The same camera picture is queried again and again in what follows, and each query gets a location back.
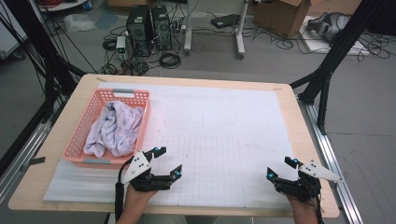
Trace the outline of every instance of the floor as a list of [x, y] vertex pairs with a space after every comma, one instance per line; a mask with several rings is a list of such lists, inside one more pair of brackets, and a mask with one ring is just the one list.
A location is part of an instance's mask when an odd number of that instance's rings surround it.
[[[69, 34], [93, 68], [99, 70], [105, 57], [103, 37], [126, 22], [126, 13], [101, 6], [88, 12], [73, 8], [55, 16], [61, 18], [71, 13], [86, 13], [100, 27]], [[199, 20], [197, 23], [210, 27], [210, 15], [206, 18], [207, 21]], [[251, 20], [247, 17], [247, 27], [253, 26]], [[66, 37], [60, 37], [71, 63], [93, 72]], [[282, 42], [272, 41], [269, 35], [258, 35], [254, 39], [253, 36], [245, 37], [244, 42], [246, 55], [244, 60], [240, 60], [232, 35], [208, 31], [194, 33], [190, 56], [186, 56], [183, 50], [178, 54], [181, 57], [179, 68], [167, 70], [159, 67], [161, 73], [150, 69], [145, 76], [291, 83], [315, 71], [325, 57], [324, 54], [302, 54], [296, 42], [291, 49], [281, 49]], [[396, 52], [394, 43], [387, 48]], [[332, 77], [326, 131], [364, 223], [394, 223], [396, 218], [396, 175], [393, 173], [396, 159], [395, 70], [394, 56], [388, 59], [368, 56], [362, 62], [356, 56], [347, 56]], [[295, 93], [303, 90], [304, 87], [298, 88]], [[3, 115], [0, 156], [42, 104], [41, 92], [28, 60], [0, 61], [0, 109]], [[11, 211], [7, 208], [9, 196], [0, 205], [2, 223], [52, 223], [55, 220], [57, 223], [103, 223], [106, 218], [106, 214], [97, 213]], [[191, 223], [205, 223], [207, 219], [197, 217], [189, 220]], [[324, 221], [347, 223], [343, 215]], [[255, 217], [254, 222], [292, 223], [292, 220]]]

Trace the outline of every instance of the hand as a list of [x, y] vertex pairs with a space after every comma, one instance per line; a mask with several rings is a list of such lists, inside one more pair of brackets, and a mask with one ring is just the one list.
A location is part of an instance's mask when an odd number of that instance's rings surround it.
[[300, 203], [296, 198], [287, 196], [291, 209], [293, 210], [293, 218], [296, 224], [318, 224], [317, 208], [309, 201]]
[[149, 199], [157, 192], [139, 192], [129, 185], [126, 191], [125, 206], [117, 224], [135, 224], [142, 216]]

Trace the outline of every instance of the desk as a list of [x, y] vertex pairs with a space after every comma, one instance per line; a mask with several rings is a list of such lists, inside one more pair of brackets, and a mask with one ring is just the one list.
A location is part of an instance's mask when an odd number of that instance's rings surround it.
[[[9, 201], [10, 209], [19, 210], [47, 210], [47, 211], [93, 211], [113, 212], [111, 203], [55, 203], [44, 202], [43, 196], [55, 172], [59, 158], [72, 135], [78, 120], [89, 102], [93, 90], [101, 82], [137, 83], [149, 85], [186, 86], [226, 88], [239, 90], [273, 91], [279, 102], [283, 120], [290, 138], [294, 155], [300, 161], [318, 161], [318, 155], [311, 136], [304, 122], [294, 93], [289, 85], [271, 83], [253, 83], [221, 80], [164, 78], [164, 77], [118, 77], [105, 75], [87, 75], [79, 82], [72, 97], [67, 103], [61, 116], [53, 126], [51, 132], [37, 157], [46, 157], [44, 163], [29, 168], [14, 195]], [[332, 191], [326, 181], [322, 181], [322, 207], [324, 217], [338, 217], [339, 211]], [[184, 214], [207, 216], [259, 216], [259, 217], [289, 217], [290, 210], [275, 209], [238, 209], [213, 207], [183, 207], [149, 205], [146, 213], [154, 214]]]

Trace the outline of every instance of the metal frame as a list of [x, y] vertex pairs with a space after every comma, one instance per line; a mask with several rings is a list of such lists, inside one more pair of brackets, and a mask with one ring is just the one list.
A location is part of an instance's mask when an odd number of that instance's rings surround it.
[[[192, 40], [192, 25], [191, 25], [191, 13], [193, 11], [192, 5], [187, 0], [187, 25], [186, 25], [186, 36], [184, 40], [184, 52], [187, 56], [190, 55], [191, 51], [191, 40]], [[238, 47], [238, 56], [242, 60], [245, 57], [245, 46], [244, 39], [242, 36], [242, 31], [244, 29], [245, 17], [248, 11], [248, 0], [244, 0], [242, 9], [241, 9], [241, 17], [239, 19], [239, 24], [236, 26], [235, 30], [235, 38], [236, 45]]]
[[322, 134], [326, 134], [324, 124], [332, 74], [384, 3], [385, 0], [362, 0], [346, 28], [335, 38], [332, 48], [318, 69], [290, 84], [295, 89], [308, 83], [304, 92], [299, 94], [299, 99], [309, 105], [314, 103], [320, 93], [318, 127]]
[[0, 203], [3, 202], [14, 185], [20, 181], [20, 177], [29, 168], [31, 159], [44, 143], [51, 127], [52, 119], [48, 119], [45, 123], [39, 123], [13, 162], [8, 166], [3, 175], [1, 175]]
[[[305, 105], [304, 106], [306, 113], [309, 117], [309, 122], [314, 131], [316, 140], [318, 141], [321, 156], [323, 160], [326, 162], [327, 167], [333, 173], [341, 176], [343, 180], [343, 172], [338, 165], [338, 161], [335, 158], [334, 152], [332, 151], [332, 146], [330, 144], [329, 138], [321, 133], [319, 126], [316, 124], [318, 120], [318, 112], [313, 105]], [[352, 195], [349, 191], [346, 181], [339, 182], [337, 184], [337, 193], [341, 204], [343, 205], [346, 218], [351, 224], [362, 224], [361, 214], [359, 213], [358, 207], [355, 204], [355, 201], [352, 198]]]

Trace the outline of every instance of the white towel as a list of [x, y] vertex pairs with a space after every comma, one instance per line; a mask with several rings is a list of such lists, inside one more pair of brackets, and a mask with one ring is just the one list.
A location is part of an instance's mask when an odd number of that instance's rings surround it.
[[121, 101], [105, 104], [100, 117], [91, 126], [84, 153], [102, 158], [106, 148], [116, 157], [134, 152], [144, 110], [132, 109]]

